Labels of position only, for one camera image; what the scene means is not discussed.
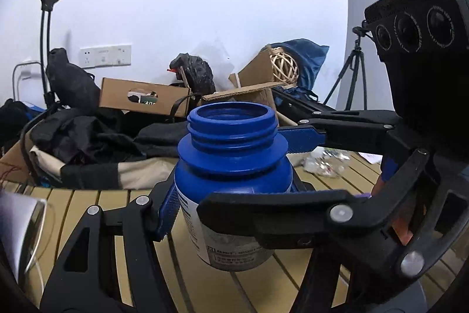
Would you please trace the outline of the large cardboard box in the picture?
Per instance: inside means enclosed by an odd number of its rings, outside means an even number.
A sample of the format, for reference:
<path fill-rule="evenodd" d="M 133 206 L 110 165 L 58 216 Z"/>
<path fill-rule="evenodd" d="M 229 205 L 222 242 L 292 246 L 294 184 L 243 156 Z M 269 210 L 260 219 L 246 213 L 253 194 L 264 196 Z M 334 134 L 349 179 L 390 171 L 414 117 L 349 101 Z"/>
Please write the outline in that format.
<path fill-rule="evenodd" d="M 240 72 L 229 76 L 228 80 L 234 89 L 205 95 L 202 102 L 254 102 L 269 106 L 276 112 L 273 89 L 283 87 L 286 83 L 274 76 L 271 55 L 273 48 L 266 45 Z"/>

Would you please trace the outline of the silver laptop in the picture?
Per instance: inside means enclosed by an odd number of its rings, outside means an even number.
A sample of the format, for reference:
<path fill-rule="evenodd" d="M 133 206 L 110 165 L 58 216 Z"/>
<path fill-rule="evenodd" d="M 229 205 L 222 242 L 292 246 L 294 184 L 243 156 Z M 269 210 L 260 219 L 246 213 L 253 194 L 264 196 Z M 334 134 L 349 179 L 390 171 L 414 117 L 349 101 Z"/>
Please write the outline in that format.
<path fill-rule="evenodd" d="M 1 191 L 1 243 L 19 284 L 33 266 L 46 213 L 45 199 Z"/>

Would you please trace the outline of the black bag on trolley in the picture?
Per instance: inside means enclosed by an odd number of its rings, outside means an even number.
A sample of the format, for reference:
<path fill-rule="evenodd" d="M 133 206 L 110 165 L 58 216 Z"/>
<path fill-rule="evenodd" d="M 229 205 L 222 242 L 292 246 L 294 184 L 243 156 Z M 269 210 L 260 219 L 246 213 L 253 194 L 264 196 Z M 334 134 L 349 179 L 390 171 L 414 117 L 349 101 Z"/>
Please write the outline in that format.
<path fill-rule="evenodd" d="M 64 48 L 54 48 L 48 53 L 46 75 L 51 90 L 63 105 L 86 113 L 98 108 L 100 89 L 94 78 L 71 63 Z"/>

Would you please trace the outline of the black jacket pile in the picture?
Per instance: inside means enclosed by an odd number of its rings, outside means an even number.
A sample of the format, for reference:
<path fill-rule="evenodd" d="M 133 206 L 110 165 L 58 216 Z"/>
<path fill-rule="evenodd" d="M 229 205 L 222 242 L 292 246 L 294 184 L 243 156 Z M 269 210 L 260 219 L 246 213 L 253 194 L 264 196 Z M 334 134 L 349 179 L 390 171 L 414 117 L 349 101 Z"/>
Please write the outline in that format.
<path fill-rule="evenodd" d="M 65 165 L 100 165 L 176 158 L 177 145 L 188 132 L 183 118 L 98 108 L 84 114 L 59 110 L 38 122 L 29 138 L 41 151 Z"/>

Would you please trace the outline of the blue pill bottle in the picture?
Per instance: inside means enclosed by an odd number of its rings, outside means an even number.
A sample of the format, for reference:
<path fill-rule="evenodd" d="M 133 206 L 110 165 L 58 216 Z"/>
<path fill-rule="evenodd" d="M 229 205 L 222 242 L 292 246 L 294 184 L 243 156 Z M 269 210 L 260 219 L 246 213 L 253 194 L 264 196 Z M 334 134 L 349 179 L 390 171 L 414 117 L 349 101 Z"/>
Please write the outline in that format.
<path fill-rule="evenodd" d="M 255 238 L 220 234 L 200 222 L 197 208 L 213 192 L 286 193 L 293 188 L 287 140 L 272 108 L 253 102 L 217 102 L 188 115 L 178 144 L 174 182 L 199 258 L 213 268 L 241 272 L 272 256 Z"/>

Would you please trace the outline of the clear crumpled plastic bottle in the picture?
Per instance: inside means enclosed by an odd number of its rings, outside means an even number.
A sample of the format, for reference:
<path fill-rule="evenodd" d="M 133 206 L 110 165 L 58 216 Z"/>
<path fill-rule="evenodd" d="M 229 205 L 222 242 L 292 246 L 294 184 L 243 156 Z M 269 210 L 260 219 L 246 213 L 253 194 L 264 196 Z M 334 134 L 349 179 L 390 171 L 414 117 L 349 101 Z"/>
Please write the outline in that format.
<path fill-rule="evenodd" d="M 348 151 L 316 147 L 303 161 L 305 172 L 336 178 L 348 168 L 351 156 Z"/>

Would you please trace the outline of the woven rattan ball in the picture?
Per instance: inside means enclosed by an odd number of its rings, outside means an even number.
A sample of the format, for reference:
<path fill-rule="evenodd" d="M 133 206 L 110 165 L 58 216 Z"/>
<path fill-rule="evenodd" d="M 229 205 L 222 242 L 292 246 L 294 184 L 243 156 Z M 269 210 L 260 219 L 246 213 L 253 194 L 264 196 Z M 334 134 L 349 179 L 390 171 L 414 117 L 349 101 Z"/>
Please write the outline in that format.
<path fill-rule="evenodd" d="M 269 58 L 273 78 L 289 86 L 296 86 L 299 79 L 299 68 L 295 59 L 283 48 L 271 48 Z"/>

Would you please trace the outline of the beige fabric cover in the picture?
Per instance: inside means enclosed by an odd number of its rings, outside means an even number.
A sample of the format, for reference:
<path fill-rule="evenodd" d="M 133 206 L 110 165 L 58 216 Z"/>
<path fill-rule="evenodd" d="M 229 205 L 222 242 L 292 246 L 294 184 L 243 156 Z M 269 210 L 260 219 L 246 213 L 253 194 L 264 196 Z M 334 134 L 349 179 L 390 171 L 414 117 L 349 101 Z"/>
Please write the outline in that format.
<path fill-rule="evenodd" d="M 37 168 L 58 187 L 76 190 L 151 189 L 168 178 L 177 159 L 154 157 L 147 160 L 100 165 L 65 165 L 34 146 L 29 151 Z"/>

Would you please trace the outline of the white wall socket strip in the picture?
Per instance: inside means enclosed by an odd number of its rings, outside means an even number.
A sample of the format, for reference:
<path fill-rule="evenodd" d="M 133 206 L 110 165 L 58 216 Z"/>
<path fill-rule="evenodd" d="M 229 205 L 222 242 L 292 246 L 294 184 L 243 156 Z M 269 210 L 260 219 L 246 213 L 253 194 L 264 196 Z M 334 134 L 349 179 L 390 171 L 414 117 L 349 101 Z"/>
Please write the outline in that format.
<path fill-rule="evenodd" d="M 82 68 L 128 66 L 131 60 L 132 45 L 82 48 L 79 51 L 79 66 Z"/>

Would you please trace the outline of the blue cloth bag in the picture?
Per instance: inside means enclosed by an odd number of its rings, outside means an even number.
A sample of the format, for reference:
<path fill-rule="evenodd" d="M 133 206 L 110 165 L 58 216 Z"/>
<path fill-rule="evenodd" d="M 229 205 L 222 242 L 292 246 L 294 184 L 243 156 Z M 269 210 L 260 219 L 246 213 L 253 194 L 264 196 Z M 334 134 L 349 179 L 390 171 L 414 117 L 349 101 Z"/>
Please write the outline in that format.
<path fill-rule="evenodd" d="M 297 85 L 285 89 L 285 93 L 301 101 L 317 101 L 319 97 L 312 91 L 316 77 L 326 59 L 329 47 L 318 45 L 305 38 L 287 40 L 271 44 L 272 48 L 282 48 L 296 61 L 299 69 Z"/>

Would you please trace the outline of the purple pill bottle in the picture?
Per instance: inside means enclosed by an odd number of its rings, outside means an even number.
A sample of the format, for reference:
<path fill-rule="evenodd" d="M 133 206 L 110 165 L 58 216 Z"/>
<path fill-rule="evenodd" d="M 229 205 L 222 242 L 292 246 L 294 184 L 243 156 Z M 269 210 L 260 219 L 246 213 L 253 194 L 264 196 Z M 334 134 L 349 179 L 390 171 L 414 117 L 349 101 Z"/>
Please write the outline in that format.
<path fill-rule="evenodd" d="M 360 201 L 365 201 L 365 200 L 368 200 L 372 197 L 371 193 L 362 193 L 362 194 L 357 194 L 355 196 L 356 199 L 360 200 Z"/>

